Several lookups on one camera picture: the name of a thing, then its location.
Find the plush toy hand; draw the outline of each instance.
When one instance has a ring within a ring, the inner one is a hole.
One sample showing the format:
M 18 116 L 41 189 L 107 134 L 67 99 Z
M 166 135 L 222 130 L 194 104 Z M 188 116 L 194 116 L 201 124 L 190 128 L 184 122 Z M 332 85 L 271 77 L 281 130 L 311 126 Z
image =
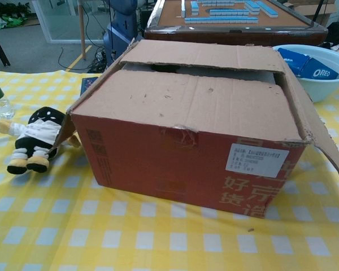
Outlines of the plush toy hand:
M 78 140 L 78 138 L 75 135 L 72 135 L 71 137 L 69 137 L 67 139 L 67 142 L 69 145 L 78 148 L 81 146 L 80 141 Z
M 10 120 L 0 120 L 0 133 L 7 134 L 10 130 L 11 121 Z

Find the mahjong table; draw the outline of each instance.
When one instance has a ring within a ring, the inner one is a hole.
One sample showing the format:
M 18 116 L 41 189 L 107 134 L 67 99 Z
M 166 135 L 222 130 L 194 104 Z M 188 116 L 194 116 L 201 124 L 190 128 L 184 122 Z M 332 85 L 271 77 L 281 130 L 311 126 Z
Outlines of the mahjong table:
M 183 1 L 185 16 L 181 9 L 181 0 L 158 0 L 145 29 L 145 38 L 226 45 L 275 46 L 289 43 L 318 45 L 325 40 L 328 33 L 325 27 L 273 0 L 261 2 L 274 11 L 277 17 L 270 16 L 264 9 L 257 15 L 252 13 L 239 15 L 253 17 L 252 21 L 218 21 L 213 15 L 218 9 L 244 10 L 249 6 L 246 4 L 247 0 L 199 0 L 196 1 L 198 12 L 192 12 L 193 3 L 190 0 Z

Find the bowl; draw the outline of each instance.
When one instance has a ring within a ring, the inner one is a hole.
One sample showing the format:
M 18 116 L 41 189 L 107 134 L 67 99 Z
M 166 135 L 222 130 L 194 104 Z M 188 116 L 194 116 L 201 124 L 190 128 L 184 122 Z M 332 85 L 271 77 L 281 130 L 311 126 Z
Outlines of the bowl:
M 283 48 L 309 55 L 339 73 L 339 53 L 335 51 L 315 46 L 297 44 L 279 45 L 273 48 L 274 50 Z M 317 80 L 308 78 L 298 78 L 298 80 L 314 103 L 324 100 L 328 95 L 339 88 L 339 75 L 338 78 L 334 80 Z

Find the yellow floor line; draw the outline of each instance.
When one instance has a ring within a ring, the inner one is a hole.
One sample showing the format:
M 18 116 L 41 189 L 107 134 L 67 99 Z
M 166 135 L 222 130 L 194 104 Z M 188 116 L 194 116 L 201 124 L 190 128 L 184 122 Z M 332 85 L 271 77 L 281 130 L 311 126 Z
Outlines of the yellow floor line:
M 90 48 L 92 48 L 91 45 L 89 45 L 89 46 L 85 49 L 85 52 L 87 53 L 87 52 L 89 51 Z M 76 60 L 73 61 L 72 64 L 70 64 L 70 65 L 68 66 L 68 68 L 66 69 L 66 72 L 70 71 L 70 69 L 73 68 L 73 67 L 75 66 L 75 64 L 78 63 L 78 61 L 79 61 L 80 59 L 81 59 L 81 54 L 77 57 Z

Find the white plush shirt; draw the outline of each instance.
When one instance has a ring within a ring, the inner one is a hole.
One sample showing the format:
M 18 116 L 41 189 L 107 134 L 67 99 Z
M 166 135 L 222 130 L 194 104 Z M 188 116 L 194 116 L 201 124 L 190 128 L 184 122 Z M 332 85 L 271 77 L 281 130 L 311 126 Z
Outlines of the white plush shirt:
M 59 124 L 56 124 L 51 120 L 44 122 L 40 119 L 28 125 L 11 123 L 9 135 L 17 137 L 18 139 L 23 137 L 33 137 L 53 145 L 59 133 L 60 127 L 61 126 Z

